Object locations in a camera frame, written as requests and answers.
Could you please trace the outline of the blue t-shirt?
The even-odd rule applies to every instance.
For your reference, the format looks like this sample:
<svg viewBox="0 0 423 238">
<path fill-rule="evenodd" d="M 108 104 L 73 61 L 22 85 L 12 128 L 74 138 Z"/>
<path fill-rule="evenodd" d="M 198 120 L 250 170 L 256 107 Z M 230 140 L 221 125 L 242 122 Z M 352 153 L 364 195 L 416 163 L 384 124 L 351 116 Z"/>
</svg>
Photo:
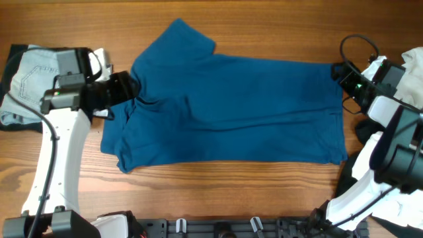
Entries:
<svg viewBox="0 0 423 238">
<path fill-rule="evenodd" d="M 347 158 L 342 89 L 330 70 L 217 54 L 176 19 L 134 61 L 141 89 L 113 107 L 100 150 L 125 173 L 215 160 L 338 164 Z"/>
</svg>

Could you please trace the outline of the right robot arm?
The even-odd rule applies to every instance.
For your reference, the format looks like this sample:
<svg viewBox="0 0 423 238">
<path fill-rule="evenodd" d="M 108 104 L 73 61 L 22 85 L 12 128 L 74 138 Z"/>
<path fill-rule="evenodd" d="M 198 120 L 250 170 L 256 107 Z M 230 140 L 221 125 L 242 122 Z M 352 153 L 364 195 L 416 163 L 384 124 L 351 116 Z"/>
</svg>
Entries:
<svg viewBox="0 0 423 238">
<path fill-rule="evenodd" d="M 371 135 L 359 153 L 352 167 L 356 182 L 313 210 L 305 226 L 310 237 L 351 236 L 369 215 L 422 229 L 422 113 L 391 98 L 404 73 L 404 67 L 378 58 L 360 75 L 336 74 L 384 131 Z"/>
</svg>

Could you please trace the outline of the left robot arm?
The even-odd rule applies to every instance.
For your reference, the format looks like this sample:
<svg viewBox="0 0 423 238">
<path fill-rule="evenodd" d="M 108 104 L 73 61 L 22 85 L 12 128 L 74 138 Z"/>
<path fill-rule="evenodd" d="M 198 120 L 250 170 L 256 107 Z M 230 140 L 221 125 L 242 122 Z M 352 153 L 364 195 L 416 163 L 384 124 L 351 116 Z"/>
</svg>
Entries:
<svg viewBox="0 0 423 238">
<path fill-rule="evenodd" d="M 39 110 L 43 137 L 36 175 L 21 215 L 8 218 L 4 237 L 146 237 L 131 211 L 113 212 L 89 222 L 79 213 L 78 184 L 85 140 L 96 111 L 132 100 L 139 83 L 127 71 L 103 79 L 91 68 L 90 48 L 53 48 L 59 73 L 45 91 Z"/>
</svg>

